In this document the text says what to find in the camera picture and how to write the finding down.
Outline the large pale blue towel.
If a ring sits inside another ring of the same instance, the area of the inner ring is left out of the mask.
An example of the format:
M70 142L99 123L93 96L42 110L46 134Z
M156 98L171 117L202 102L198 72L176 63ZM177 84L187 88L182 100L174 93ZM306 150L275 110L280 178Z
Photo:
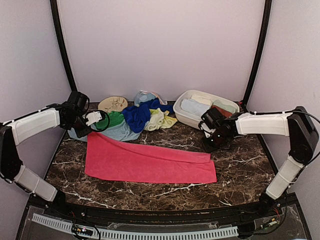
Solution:
M183 111L201 117L207 110L210 109L210 105L200 103L191 98L185 98L182 100L180 107Z

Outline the pink towel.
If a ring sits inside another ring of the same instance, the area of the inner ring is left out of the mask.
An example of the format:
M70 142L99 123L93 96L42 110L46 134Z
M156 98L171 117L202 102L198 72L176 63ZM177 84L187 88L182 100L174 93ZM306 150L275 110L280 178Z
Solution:
M87 137L85 173L101 180L135 183L217 182L209 153L121 142L95 132Z

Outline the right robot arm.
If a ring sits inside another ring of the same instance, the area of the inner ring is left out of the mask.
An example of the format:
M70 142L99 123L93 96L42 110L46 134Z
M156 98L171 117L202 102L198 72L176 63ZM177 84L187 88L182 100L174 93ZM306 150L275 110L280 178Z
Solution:
M303 106L274 112L242 111L229 117L211 108L201 116L198 128L204 132L201 141L207 152L228 149L236 137L256 135L287 139L285 160L255 205L255 213L266 217L274 210L277 200L320 155L316 152L320 140L314 124L316 120Z

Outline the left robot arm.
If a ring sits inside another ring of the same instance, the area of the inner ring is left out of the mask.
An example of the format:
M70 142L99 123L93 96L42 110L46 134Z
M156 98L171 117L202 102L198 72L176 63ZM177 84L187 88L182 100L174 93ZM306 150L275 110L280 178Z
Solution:
M70 104L51 104L27 115L0 124L0 178L28 194L51 204L60 218L67 218L70 206L64 193L44 180L49 164L46 148L53 151L58 142L56 129L73 130L84 137L94 130L102 116L96 111L84 112Z

